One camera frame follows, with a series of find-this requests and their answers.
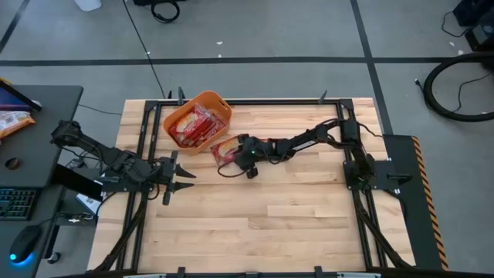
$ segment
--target orange basket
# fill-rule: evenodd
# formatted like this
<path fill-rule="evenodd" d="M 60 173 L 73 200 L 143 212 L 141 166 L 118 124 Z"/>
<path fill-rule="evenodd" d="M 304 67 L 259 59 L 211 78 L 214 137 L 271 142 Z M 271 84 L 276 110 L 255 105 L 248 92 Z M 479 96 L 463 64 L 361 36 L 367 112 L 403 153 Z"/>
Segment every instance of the orange basket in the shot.
<path fill-rule="evenodd" d="M 211 111 L 216 116 L 225 120 L 225 127 L 223 127 L 218 133 L 207 139 L 198 147 L 180 147 L 177 141 L 170 134 L 171 126 L 185 114 L 191 112 L 194 109 L 195 104 L 201 104 L 204 108 Z M 232 108 L 214 91 L 205 91 L 200 93 L 195 98 L 189 100 L 186 104 L 176 109 L 172 114 L 168 115 L 163 122 L 164 131 L 174 140 L 177 144 L 177 149 L 185 154 L 198 154 L 209 146 L 216 139 L 220 138 L 230 128 L 230 120 L 232 119 Z"/>

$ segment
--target black cable coil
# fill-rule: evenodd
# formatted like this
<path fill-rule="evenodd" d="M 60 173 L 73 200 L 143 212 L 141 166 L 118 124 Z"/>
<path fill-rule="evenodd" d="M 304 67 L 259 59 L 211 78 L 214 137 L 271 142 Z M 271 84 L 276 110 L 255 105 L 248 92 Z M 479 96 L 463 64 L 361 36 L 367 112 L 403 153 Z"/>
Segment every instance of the black cable coil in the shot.
<path fill-rule="evenodd" d="M 175 7 L 175 9 L 177 11 L 175 12 L 175 15 L 172 18 L 167 19 L 164 16 L 162 16 L 159 13 L 156 13 L 154 11 L 154 9 L 156 8 L 156 5 L 161 4 L 161 3 L 170 3 L 171 5 L 173 5 Z M 178 6 L 178 4 L 175 0 L 153 0 L 153 2 L 151 4 L 151 13 L 153 14 L 153 17 L 154 17 L 154 19 L 156 19 L 156 21 L 161 22 L 161 23 L 171 23 L 171 22 L 174 22 L 176 19 L 178 19 L 178 16 L 180 15 L 180 7 Z"/>
<path fill-rule="evenodd" d="M 456 56 L 437 66 L 431 71 L 431 73 L 429 73 L 427 79 L 425 80 L 423 90 L 425 102 L 431 109 L 433 109 L 433 111 L 451 120 L 458 120 L 462 122 L 480 122 L 485 120 L 492 120 L 494 119 L 494 112 L 478 115 L 458 114 L 456 113 L 456 111 L 445 109 L 434 97 L 434 94 L 432 92 L 432 84 L 434 83 L 434 80 L 439 75 L 439 73 L 457 63 L 466 62 L 494 62 L 494 52 L 471 53 Z"/>

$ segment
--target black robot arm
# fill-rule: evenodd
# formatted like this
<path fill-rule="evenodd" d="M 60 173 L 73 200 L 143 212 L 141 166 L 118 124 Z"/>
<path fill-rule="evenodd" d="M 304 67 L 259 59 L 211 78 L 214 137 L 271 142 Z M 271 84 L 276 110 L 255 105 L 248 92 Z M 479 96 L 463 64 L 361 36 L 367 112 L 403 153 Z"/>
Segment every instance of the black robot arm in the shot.
<path fill-rule="evenodd" d="M 173 181 L 174 175 L 186 178 L 195 176 L 177 164 L 177 152 L 170 158 L 158 158 L 154 164 L 149 164 L 136 157 L 131 151 L 122 151 L 116 147 L 107 147 L 100 142 L 83 134 L 76 121 L 61 120 L 59 126 L 52 132 L 52 143 L 59 147 L 80 147 L 94 155 L 108 168 L 105 174 L 118 179 L 118 184 L 133 184 L 139 187 L 149 184 L 166 185 L 163 205 L 170 202 L 171 193 L 193 186 L 193 184 Z"/>
<path fill-rule="evenodd" d="M 341 142 L 336 141 L 328 131 L 334 127 L 340 127 Z M 265 141 L 248 134 L 239 136 L 239 151 L 235 155 L 235 163 L 246 172 L 248 178 L 254 178 L 258 174 L 255 163 L 269 161 L 278 164 L 287 161 L 298 151 L 311 147 L 318 143 L 326 143 L 338 149 L 350 150 L 355 159 L 355 174 L 360 178 L 369 178 L 374 173 L 374 159 L 366 154 L 360 139 L 360 125 L 355 120 L 326 120 L 316 125 L 311 130 L 297 135 L 291 139 L 267 139 Z"/>

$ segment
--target wooden table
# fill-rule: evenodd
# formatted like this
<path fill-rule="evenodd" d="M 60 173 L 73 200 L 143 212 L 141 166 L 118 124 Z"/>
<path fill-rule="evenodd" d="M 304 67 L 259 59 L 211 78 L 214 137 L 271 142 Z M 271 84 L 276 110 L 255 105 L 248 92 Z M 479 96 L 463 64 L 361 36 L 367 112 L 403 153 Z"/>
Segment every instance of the wooden table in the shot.
<path fill-rule="evenodd" d="M 353 102 L 357 120 L 380 134 L 373 100 Z M 144 100 L 125 103 L 117 147 L 136 151 L 143 109 Z M 162 110 L 161 122 L 173 109 Z M 327 105 L 235 106 L 230 130 L 220 141 L 242 133 L 292 137 L 334 117 L 336 110 Z M 385 159 L 382 138 L 361 132 L 367 152 Z M 338 128 L 331 133 L 339 138 Z M 168 156 L 173 149 L 174 142 L 160 129 L 155 157 Z M 175 193 L 169 206 L 161 204 L 162 196 L 148 202 L 139 273 L 176 273 L 179 266 L 188 273 L 312 272 L 314 266 L 365 270 L 353 200 L 343 176 L 343 151 L 318 144 L 278 165 L 258 163 L 259 176 L 251 180 L 219 176 L 209 149 L 195 156 L 179 154 L 178 160 L 197 176 L 195 186 Z M 399 201 L 380 191 L 374 192 L 374 200 L 384 236 L 414 264 Z M 121 193 L 102 207 L 88 269 L 97 266 L 120 237 L 126 204 L 127 193 Z M 374 239 L 367 234 L 377 266 Z M 127 251 L 126 266 L 130 255 Z"/>

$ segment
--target black desk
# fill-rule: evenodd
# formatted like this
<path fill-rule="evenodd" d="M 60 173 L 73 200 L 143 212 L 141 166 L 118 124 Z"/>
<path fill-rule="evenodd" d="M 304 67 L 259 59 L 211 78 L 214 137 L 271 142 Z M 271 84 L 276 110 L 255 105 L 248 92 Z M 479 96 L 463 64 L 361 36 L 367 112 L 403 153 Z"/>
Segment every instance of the black desk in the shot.
<path fill-rule="evenodd" d="M 0 146 L 0 185 L 42 186 L 39 200 L 30 221 L 0 222 L 0 271 L 2 277 L 34 277 L 39 262 L 44 256 L 51 238 L 54 220 L 42 225 L 42 236 L 38 241 L 31 261 L 24 266 L 14 266 L 8 256 L 10 245 L 27 225 L 36 225 L 51 219 L 63 199 L 65 189 L 51 185 L 49 180 L 60 155 L 60 149 L 49 143 L 50 134 L 61 119 L 72 120 L 83 92 L 81 86 L 15 86 L 15 88 L 43 105 L 42 112 L 33 113 L 36 125 L 28 126 L 7 137 Z M 14 173 L 7 172 L 4 163 L 12 156 L 21 159 L 22 165 Z"/>

